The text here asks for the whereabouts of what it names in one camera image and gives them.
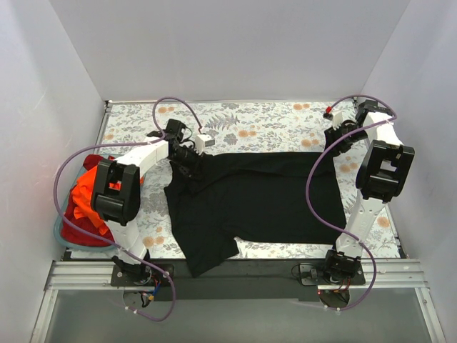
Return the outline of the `black t shirt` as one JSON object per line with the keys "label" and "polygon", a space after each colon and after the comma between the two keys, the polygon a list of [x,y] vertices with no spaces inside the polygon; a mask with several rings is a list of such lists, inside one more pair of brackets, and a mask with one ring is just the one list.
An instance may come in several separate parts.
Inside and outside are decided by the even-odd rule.
{"label": "black t shirt", "polygon": [[331,157],[318,152],[209,155],[195,179],[176,165],[164,192],[171,231],[198,277],[238,254],[236,238],[282,244],[334,244],[346,217]]}

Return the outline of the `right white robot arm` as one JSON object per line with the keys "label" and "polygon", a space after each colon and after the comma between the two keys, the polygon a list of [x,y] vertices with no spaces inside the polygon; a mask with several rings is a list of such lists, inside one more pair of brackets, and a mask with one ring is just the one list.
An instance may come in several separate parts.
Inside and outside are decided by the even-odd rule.
{"label": "right white robot arm", "polygon": [[354,120],[344,120],[331,107],[323,117],[332,121],[325,130],[330,154],[339,156],[358,141],[369,140],[368,151],[356,175],[357,195],[341,234],[330,249],[323,266],[324,278],[332,283],[352,280],[361,273],[363,242],[377,218],[392,198],[403,190],[415,156],[414,148],[397,137],[392,120],[393,111],[378,101],[367,99],[358,105]]}

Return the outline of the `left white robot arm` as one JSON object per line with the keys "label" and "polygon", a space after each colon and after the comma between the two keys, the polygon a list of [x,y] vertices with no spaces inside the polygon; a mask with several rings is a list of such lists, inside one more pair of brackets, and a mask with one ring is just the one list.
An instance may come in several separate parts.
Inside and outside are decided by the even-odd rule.
{"label": "left white robot arm", "polygon": [[141,206],[141,180],[158,162],[168,159],[180,172],[192,177],[204,151],[215,144],[208,134],[186,138],[188,127],[170,119],[163,132],[151,131],[145,144],[114,160],[102,159],[95,174],[91,208],[109,228],[118,253],[112,258],[124,277],[135,285],[150,282],[152,268],[142,262],[149,251],[140,237],[136,216]]}

